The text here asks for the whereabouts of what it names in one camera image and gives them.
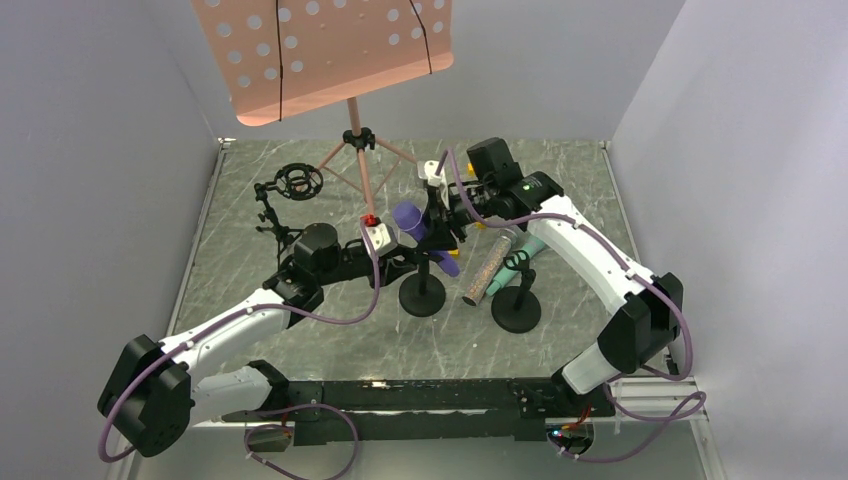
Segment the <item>purple microphone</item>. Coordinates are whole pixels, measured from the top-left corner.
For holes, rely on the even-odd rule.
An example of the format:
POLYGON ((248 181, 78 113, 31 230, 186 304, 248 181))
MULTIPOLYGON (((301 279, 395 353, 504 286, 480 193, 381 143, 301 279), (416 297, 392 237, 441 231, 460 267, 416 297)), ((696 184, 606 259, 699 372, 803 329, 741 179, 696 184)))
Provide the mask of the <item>purple microphone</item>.
MULTIPOLYGON (((392 218, 396 225, 413 240, 420 243, 428 233, 424 214, 421 209, 410 201, 402 201, 392 209, 392 218)), ((460 266, 448 250, 431 250, 439 268, 450 277, 460 275, 460 266)))

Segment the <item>black desk mic stand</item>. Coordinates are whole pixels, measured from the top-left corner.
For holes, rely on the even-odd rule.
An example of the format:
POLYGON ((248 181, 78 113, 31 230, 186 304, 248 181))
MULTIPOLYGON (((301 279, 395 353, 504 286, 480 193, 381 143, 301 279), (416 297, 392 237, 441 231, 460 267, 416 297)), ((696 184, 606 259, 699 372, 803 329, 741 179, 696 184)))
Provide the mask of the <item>black desk mic stand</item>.
POLYGON ((410 274, 399 287, 398 300, 408 314, 426 318, 437 314, 444 306, 446 291, 443 283, 430 272, 432 256, 419 241, 415 247, 417 271, 410 274))

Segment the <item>teal green microphone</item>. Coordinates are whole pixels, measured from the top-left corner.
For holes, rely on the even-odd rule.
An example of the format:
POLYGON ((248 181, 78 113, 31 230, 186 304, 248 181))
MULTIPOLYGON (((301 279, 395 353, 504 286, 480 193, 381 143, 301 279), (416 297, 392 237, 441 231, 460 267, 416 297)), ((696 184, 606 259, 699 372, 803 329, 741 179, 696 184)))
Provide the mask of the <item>teal green microphone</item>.
POLYGON ((521 247, 511 252, 504 259, 504 264, 486 289, 486 295, 493 296, 498 290, 507 286, 522 269, 521 264, 528 263, 530 259, 545 248, 546 244, 543 241, 530 235, 521 247))

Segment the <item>black round base mic stand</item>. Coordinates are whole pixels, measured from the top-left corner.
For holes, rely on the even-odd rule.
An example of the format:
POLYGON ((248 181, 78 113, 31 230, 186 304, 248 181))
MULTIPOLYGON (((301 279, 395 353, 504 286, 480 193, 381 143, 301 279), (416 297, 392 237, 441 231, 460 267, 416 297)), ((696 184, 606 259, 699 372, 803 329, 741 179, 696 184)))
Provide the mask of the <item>black round base mic stand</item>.
POLYGON ((531 291, 536 280, 536 271, 528 263, 521 264, 520 282, 517 286, 506 286, 498 290, 492 299, 491 315, 503 330, 513 334, 524 334, 533 330, 541 319, 541 304, 531 291))

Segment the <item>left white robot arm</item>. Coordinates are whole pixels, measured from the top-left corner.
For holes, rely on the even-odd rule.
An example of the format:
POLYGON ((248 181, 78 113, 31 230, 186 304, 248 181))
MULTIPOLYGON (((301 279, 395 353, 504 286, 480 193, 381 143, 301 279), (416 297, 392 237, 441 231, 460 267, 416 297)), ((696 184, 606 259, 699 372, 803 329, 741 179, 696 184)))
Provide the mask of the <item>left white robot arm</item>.
POLYGON ((199 422, 284 404, 288 381, 270 364, 252 361, 230 374, 218 369, 304 319, 321 321, 315 311, 325 286, 365 278, 377 299, 382 287, 415 269, 417 251, 399 243, 387 224, 362 221, 360 233, 342 245, 333 226, 311 224, 245 300, 181 334, 130 340, 97 402, 106 420, 100 458, 116 462, 131 452, 152 457, 199 422))

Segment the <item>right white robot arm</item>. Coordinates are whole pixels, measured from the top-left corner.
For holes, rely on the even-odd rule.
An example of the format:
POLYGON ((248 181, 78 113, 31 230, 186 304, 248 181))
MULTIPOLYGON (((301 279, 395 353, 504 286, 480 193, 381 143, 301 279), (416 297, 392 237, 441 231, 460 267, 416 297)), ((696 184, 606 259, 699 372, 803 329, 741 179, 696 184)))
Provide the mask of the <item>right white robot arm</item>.
POLYGON ((685 333, 683 286, 671 273, 655 275, 628 257, 579 212, 548 174, 522 172, 506 141, 493 137, 467 151, 475 178, 449 182, 458 168, 452 149, 421 162, 418 177, 428 194, 427 243, 448 250, 466 226, 518 227, 561 257, 602 301, 610 318, 593 344, 560 367, 552 381, 580 398, 644 367, 685 333))

